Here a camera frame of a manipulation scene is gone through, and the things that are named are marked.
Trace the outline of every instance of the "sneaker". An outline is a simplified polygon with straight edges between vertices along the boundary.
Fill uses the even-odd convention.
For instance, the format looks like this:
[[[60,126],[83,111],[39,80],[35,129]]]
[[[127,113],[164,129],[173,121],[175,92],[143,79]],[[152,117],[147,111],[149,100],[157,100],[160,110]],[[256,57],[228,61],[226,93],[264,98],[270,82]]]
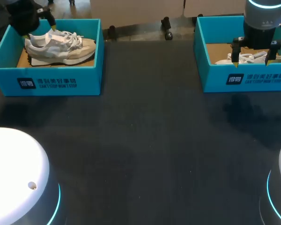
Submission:
[[[255,55],[253,55],[253,56],[254,56],[254,62],[253,63],[265,64],[267,52],[262,51],[262,52],[259,52]],[[277,55],[276,59],[272,63],[281,63],[281,55]]]
[[[77,65],[93,56],[96,44],[92,39],[82,38],[76,33],[53,31],[42,36],[25,39],[27,54],[32,66],[50,64]]]
[[[239,54],[239,64],[252,63],[254,61],[254,56],[252,54]],[[228,54],[226,60],[217,61],[215,64],[232,64],[231,53]]]

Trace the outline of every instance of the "logo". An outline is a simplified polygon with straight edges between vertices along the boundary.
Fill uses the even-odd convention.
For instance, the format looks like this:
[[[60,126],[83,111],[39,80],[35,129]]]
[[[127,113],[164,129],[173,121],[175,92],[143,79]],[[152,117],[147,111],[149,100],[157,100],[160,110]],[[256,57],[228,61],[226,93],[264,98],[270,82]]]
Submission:
[[[17,78],[22,89],[35,89],[36,86],[32,78]]]
[[[244,74],[229,74],[226,84],[241,84]]]

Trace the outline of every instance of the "black table surface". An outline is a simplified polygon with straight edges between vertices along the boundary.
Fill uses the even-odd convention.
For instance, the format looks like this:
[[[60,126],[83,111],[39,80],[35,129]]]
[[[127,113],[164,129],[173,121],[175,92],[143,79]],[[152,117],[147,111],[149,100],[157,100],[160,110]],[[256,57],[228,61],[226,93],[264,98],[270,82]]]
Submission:
[[[69,225],[260,225],[281,148],[281,92],[201,89],[191,41],[105,43],[97,97],[3,97],[36,138]]]

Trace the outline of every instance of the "shoebox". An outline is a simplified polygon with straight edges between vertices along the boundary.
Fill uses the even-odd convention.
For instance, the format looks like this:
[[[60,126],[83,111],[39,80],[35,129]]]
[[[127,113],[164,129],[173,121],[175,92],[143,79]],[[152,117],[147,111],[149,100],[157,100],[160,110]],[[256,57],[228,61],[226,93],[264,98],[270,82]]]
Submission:
[[[5,96],[99,95],[104,58],[104,39],[99,19],[56,20],[60,31],[76,32],[96,41],[94,59],[77,66],[32,67],[24,39],[9,26],[0,43],[0,88]],[[33,35],[50,30],[46,20]]]
[[[233,38],[243,37],[243,16],[198,17],[194,53],[204,92],[232,91],[277,91],[281,90],[281,63],[216,65],[232,53]],[[281,39],[281,27],[277,28],[274,40]],[[260,51],[241,49],[241,54],[255,54]]]

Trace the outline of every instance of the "robotic arm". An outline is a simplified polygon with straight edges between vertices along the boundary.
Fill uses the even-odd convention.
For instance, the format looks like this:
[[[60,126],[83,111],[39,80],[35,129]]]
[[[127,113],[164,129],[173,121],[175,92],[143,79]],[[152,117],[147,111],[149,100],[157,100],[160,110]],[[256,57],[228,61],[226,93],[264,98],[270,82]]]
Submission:
[[[38,28],[40,17],[47,19],[53,30],[56,28],[49,7],[38,8],[33,0],[6,0],[5,5],[10,13],[10,25],[25,38]]]
[[[276,27],[281,26],[281,0],[246,0],[244,9],[244,37],[232,42],[232,62],[238,67],[241,47],[269,49],[266,65],[281,49],[281,41],[273,40]]]

